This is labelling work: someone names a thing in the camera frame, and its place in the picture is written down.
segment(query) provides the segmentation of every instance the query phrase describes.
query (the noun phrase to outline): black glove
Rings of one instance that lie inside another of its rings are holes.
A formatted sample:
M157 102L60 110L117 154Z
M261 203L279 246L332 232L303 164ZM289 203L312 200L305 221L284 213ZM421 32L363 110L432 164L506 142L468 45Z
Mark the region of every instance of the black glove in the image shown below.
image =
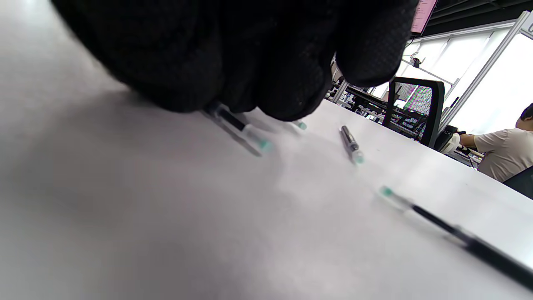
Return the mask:
M191 112L219 100L234 112L259 106L291 121L322 101L335 52L348 82L387 82L400 65L418 1L52 3L116 79L162 108Z

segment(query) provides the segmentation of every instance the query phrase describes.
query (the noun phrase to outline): white table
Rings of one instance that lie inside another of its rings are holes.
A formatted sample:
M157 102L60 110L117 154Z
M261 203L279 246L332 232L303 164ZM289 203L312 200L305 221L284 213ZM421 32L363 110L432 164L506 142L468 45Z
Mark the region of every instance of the white table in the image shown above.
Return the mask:
M375 196L533 266L533 202L483 174L327 101L304 132L251 113L276 145L256 157L133 101L46 2L1 1L0 25L2 299L531 299Z

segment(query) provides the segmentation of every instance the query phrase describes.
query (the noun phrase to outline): man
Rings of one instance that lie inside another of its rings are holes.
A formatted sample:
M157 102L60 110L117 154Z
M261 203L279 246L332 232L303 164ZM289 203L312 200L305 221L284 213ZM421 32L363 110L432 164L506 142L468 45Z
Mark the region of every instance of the man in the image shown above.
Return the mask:
M478 171L504 182L533 165L533 103L516 121L516 128L485 135L461 135L460 144L486 152Z

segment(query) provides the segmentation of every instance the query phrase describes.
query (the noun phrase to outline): mesh chair back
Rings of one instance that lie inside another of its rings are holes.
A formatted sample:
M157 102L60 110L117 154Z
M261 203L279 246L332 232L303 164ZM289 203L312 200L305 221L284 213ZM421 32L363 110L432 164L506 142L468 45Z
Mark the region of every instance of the mesh chair back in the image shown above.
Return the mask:
M533 199L533 167L516 174L503 182L504 185L512 188L520 194Z
M396 100L389 93L383 126L433 148L444 103L444 84L395 77L389 83L389 91L400 97Z

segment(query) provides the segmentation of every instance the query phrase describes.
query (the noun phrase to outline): white t-shirt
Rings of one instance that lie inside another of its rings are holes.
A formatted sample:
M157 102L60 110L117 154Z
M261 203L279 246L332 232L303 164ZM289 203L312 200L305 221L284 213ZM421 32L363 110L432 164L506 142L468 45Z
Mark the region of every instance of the white t-shirt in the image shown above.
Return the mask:
M504 182L533 165L533 131L505 129L474 136L479 152L487 152L478 171Z

